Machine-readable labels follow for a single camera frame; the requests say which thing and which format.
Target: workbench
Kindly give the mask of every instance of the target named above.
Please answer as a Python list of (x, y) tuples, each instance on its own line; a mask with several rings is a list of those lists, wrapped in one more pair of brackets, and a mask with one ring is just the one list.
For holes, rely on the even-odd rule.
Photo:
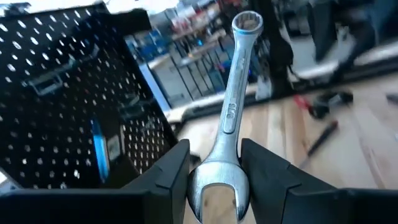
[[(334, 90), (351, 90), (354, 103), (336, 108), (323, 121), (312, 119), (292, 97), (245, 108), (239, 138), (250, 138), (299, 166), (307, 158), (310, 145), (336, 119), (337, 132), (314, 153), (303, 170), (338, 188), (398, 189), (398, 106), (386, 100), (386, 93), (398, 93), (398, 73)], [(252, 92), (253, 87), (249, 86), (248, 91)], [(304, 97), (311, 99), (320, 93), (314, 91)], [(178, 120), (183, 110), (171, 111), (168, 119)], [(188, 121), (178, 138), (189, 139), (191, 152), (203, 160), (213, 145), (218, 120), (217, 114)], [(204, 197), (204, 223), (236, 223), (232, 190), (210, 188)], [(196, 223), (188, 204), (184, 223)], [(255, 223), (251, 209), (244, 223)]]

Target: combination wrench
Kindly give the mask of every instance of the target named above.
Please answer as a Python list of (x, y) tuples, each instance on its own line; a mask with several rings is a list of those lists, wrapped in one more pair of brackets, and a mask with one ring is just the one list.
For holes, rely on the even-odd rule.
[(188, 202), (202, 223), (202, 193), (214, 185), (234, 190), (236, 219), (240, 223), (249, 207), (249, 181), (238, 161), (238, 137), (248, 82), (251, 51), (263, 29), (262, 17), (244, 11), (232, 21), (235, 50), (214, 146), (208, 157), (188, 177)]

